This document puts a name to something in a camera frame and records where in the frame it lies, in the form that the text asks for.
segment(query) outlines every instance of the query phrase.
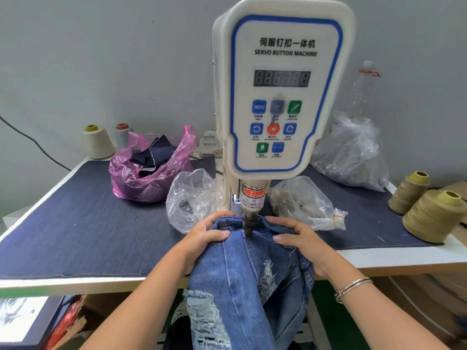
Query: yellow spool tip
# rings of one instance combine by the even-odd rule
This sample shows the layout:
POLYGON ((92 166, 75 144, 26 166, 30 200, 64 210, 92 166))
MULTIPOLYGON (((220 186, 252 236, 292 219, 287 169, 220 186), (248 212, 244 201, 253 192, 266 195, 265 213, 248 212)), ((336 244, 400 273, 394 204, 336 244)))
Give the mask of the yellow spool tip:
POLYGON ((409 176, 409 179, 418 184, 427 184, 428 183, 428 174, 422 171, 416 171, 409 176))
POLYGON ((96 131, 96 130, 99 130, 99 128, 98 128, 97 125, 94 125, 94 124, 93 124, 93 125, 87 125, 87 126, 85 127, 85 130, 86 130, 86 131, 96 131))
POLYGON ((444 190, 436 198, 449 206, 459 206, 461 204, 460 196, 450 190, 444 190))

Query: green button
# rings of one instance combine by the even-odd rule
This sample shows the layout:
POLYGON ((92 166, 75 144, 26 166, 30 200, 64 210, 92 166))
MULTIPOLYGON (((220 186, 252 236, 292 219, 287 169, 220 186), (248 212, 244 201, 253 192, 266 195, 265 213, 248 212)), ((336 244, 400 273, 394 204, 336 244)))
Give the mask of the green button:
POLYGON ((287 109, 288 114, 298 114, 302 108, 302 101, 290 101, 289 109, 287 109))
POLYGON ((269 149, 269 144, 267 142, 258 142, 256 144, 256 153, 266 153, 269 149))

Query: silver bangle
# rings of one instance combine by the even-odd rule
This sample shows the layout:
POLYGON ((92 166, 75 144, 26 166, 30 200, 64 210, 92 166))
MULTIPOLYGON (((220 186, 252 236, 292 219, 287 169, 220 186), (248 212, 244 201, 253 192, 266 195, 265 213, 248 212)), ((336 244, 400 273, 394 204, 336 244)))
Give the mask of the silver bangle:
POLYGON ((367 284, 368 282, 373 283, 370 278, 364 277, 362 279, 358 279, 358 280, 354 281, 353 283, 347 285, 342 290, 340 290, 340 291, 338 291, 338 292, 336 292, 334 294, 334 298, 336 299, 336 302, 342 304, 342 301, 341 301, 342 295, 345 295, 347 292, 352 291, 354 288, 357 288, 357 287, 359 287, 360 285, 363 285, 363 284, 367 284))

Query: black pants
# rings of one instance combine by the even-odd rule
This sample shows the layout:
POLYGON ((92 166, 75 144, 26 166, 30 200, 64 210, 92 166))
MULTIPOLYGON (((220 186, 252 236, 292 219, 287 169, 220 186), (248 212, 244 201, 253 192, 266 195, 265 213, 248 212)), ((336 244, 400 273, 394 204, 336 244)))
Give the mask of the black pants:
MULTIPOLYGON (((190 317, 178 318, 167 329, 163 350, 193 350, 191 343, 190 317)), ((300 350, 295 341, 292 341, 288 350, 300 350)))

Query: pink plastic bag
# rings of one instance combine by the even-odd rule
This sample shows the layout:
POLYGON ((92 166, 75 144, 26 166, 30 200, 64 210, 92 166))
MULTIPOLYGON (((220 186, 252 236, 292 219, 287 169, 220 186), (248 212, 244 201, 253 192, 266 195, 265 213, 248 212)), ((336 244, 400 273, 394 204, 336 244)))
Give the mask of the pink plastic bag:
POLYGON ((172 181, 182 171, 192 172, 190 154, 196 148, 196 130, 185 125, 180 144, 169 161, 153 174, 140 178, 141 166, 130 162, 134 149, 144 151, 156 135, 128 132, 128 146, 119 150, 109 164, 115 196, 139 202, 155 202, 167 197, 172 181))

